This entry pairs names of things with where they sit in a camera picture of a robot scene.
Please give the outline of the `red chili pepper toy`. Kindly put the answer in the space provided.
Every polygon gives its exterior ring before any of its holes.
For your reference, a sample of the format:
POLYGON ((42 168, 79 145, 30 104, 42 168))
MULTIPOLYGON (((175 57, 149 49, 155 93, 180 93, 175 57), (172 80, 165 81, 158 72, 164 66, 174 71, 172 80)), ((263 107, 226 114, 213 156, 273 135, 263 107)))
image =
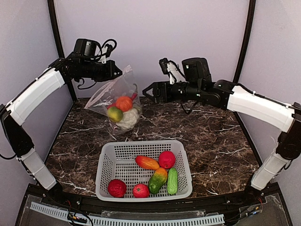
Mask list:
POLYGON ((135 100, 136 97, 137 97, 137 93, 133 93, 131 96, 131 100, 135 100))

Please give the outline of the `orange pumpkin toy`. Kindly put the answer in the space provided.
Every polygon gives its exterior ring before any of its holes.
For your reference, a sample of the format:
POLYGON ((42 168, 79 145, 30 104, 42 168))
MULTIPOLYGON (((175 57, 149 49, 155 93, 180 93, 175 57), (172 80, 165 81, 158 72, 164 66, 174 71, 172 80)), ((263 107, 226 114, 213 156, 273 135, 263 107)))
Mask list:
POLYGON ((116 107, 121 111, 126 112, 133 107, 133 101, 128 96, 121 96, 116 101, 116 107))

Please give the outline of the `clear zip top bag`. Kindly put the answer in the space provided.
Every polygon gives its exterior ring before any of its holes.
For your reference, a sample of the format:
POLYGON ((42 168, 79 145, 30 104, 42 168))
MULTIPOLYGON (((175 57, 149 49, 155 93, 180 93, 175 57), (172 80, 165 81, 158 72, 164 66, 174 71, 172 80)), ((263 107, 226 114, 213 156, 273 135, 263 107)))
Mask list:
POLYGON ((121 76, 100 87, 88 100, 85 109, 106 116, 109 131, 114 135, 132 130, 142 115, 132 67, 128 65, 121 76))

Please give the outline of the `white cauliflower toy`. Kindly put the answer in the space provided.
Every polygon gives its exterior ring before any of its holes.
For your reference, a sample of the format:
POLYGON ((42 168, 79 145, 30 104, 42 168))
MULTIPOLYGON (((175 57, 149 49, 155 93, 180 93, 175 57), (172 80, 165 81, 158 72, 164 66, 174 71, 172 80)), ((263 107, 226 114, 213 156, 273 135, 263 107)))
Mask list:
POLYGON ((132 108, 127 112, 123 112, 123 118, 117 122, 116 125, 122 130, 133 129, 135 124, 138 122, 140 115, 136 108, 132 108))

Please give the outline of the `yellow lemon toy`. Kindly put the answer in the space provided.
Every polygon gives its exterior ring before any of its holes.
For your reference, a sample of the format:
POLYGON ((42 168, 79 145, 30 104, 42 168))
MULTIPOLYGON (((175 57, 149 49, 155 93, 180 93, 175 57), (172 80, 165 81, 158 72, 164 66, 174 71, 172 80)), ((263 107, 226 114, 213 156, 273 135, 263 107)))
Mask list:
POLYGON ((123 112, 117 107, 113 106, 107 110, 107 116, 112 122, 119 122, 123 119, 123 112))

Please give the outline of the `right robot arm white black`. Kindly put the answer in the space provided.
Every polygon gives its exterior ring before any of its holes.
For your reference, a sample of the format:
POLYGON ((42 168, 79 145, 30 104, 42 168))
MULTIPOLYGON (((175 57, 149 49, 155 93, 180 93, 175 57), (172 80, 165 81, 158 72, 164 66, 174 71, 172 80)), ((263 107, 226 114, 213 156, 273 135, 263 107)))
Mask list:
POLYGON ((194 101, 219 109, 243 113, 266 122, 281 133, 277 147, 253 174, 250 187, 261 191, 286 164, 301 154, 301 106, 273 100, 251 91, 240 83, 227 80, 212 81, 208 62, 195 57, 182 61, 181 70, 172 60, 163 58, 160 68, 169 81, 154 82, 143 95, 154 103, 194 101))

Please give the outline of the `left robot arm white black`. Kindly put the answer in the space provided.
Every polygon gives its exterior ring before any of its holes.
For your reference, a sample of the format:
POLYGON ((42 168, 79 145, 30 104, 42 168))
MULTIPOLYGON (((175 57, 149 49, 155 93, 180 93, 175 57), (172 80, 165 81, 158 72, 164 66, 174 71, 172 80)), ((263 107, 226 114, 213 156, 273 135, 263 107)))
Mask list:
POLYGON ((37 151, 28 132, 29 124, 37 115, 36 111, 47 104, 47 99, 68 83, 84 79, 98 83, 121 76, 122 71, 115 61, 109 59, 116 47, 114 39, 108 39, 103 44, 77 39, 67 57, 56 59, 20 94, 0 107, 0 123, 14 152, 13 157, 46 191, 60 191, 62 186, 47 168, 45 158, 37 151))

